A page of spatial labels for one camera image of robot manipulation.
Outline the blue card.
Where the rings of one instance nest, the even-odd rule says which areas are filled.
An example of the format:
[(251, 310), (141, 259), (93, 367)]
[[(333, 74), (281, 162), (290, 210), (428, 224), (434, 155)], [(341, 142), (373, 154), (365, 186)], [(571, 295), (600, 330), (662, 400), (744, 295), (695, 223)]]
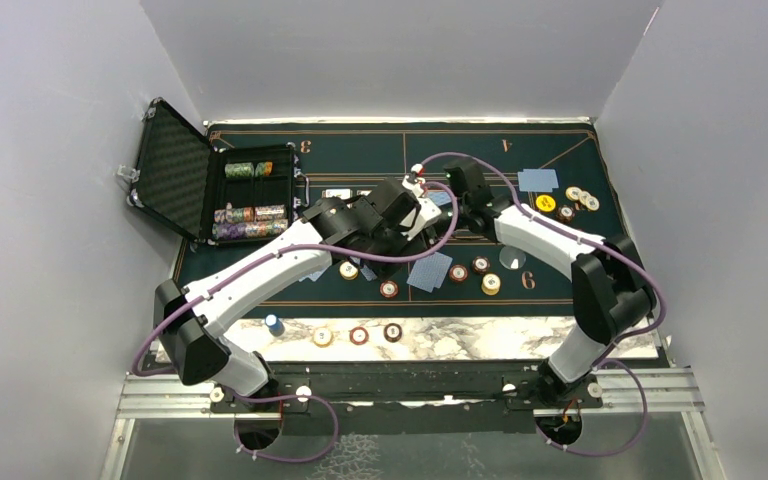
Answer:
[(531, 170), (522, 170), (517, 175), (518, 188), (521, 192), (536, 192), (540, 188), (540, 177)]
[(531, 170), (533, 173), (538, 174), (540, 177), (539, 193), (548, 193), (559, 187), (559, 180), (557, 173), (554, 169), (523, 169)]
[(440, 288), (443, 281), (448, 276), (452, 265), (452, 258), (448, 255), (435, 253), (424, 259), (425, 281), (424, 285), (428, 292)]
[(325, 272), (326, 272), (326, 269), (315, 271), (313, 273), (306, 275), (304, 277), (304, 280), (310, 280), (312, 282), (316, 282)]
[(424, 285), (425, 272), (423, 263), (425, 258), (416, 261), (411, 267), (411, 271), (407, 279), (407, 284), (411, 287), (417, 288), (427, 293), (431, 293), (427, 291), (427, 287)]

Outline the white round button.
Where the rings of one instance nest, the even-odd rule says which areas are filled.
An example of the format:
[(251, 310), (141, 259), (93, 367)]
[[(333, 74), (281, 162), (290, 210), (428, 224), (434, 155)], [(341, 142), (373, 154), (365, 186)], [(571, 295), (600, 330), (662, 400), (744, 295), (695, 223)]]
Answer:
[(499, 263), (506, 269), (516, 271), (524, 267), (526, 254), (516, 248), (502, 248), (499, 252)]

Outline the blue playing card deck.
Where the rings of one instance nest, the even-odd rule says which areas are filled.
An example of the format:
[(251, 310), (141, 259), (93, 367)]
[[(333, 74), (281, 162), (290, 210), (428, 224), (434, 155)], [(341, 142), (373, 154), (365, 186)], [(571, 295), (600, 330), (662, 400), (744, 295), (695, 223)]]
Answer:
[(376, 273), (367, 265), (361, 265), (359, 268), (359, 273), (366, 281), (374, 281), (378, 279)]

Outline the yellow round button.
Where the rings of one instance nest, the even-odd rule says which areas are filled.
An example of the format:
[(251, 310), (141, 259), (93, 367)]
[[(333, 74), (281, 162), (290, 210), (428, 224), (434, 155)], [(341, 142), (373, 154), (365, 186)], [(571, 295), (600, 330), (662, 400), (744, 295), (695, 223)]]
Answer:
[(556, 200), (547, 194), (538, 195), (534, 201), (535, 207), (543, 213), (554, 212), (557, 208)]

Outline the brown poker chip stack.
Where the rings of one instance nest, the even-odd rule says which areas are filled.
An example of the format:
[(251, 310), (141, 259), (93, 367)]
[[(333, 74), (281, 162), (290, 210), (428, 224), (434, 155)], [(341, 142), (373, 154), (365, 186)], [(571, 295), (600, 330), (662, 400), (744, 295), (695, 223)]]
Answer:
[(383, 329), (384, 338), (390, 343), (396, 343), (403, 336), (403, 329), (397, 323), (388, 323)]

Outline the red poker chip stack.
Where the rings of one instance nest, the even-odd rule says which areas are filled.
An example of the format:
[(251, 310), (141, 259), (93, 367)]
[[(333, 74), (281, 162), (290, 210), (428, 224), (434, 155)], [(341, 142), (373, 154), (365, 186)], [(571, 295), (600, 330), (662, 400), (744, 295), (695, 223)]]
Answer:
[(358, 326), (350, 330), (349, 341), (357, 346), (364, 345), (369, 341), (370, 334), (364, 327)]

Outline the yellow poker chip stack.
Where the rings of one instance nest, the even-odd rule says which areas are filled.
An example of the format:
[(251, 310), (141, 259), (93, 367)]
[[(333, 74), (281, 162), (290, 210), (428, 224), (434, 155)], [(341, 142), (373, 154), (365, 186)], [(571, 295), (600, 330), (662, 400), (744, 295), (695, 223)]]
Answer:
[(317, 327), (313, 331), (312, 341), (317, 347), (328, 347), (334, 341), (334, 333), (327, 327)]

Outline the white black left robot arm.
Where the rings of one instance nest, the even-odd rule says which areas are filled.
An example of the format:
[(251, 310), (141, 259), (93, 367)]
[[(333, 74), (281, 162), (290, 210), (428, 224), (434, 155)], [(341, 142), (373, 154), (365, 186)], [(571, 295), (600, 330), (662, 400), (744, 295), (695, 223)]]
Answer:
[(270, 370), (259, 354), (226, 339), (230, 327), (300, 279), (346, 259), (364, 260), (384, 278), (389, 266), (418, 259), (434, 224), (446, 219), (418, 179), (388, 179), (348, 200), (321, 198), (232, 266), (186, 286), (161, 283), (152, 336), (182, 384), (213, 380), (234, 389), (248, 409), (262, 410), (274, 397)]

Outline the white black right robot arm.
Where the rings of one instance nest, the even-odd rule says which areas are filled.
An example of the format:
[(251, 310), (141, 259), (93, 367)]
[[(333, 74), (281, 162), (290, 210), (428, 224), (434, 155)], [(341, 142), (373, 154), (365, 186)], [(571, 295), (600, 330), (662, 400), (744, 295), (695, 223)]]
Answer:
[(606, 239), (587, 234), (502, 195), (485, 204), (448, 206), (446, 211), (459, 214), (459, 227), (522, 250), (570, 280), (575, 326), (541, 362), (534, 386), (549, 406), (560, 407), (572, 399), (621, 334), (657, 306), (651, 278), (625, 235)]

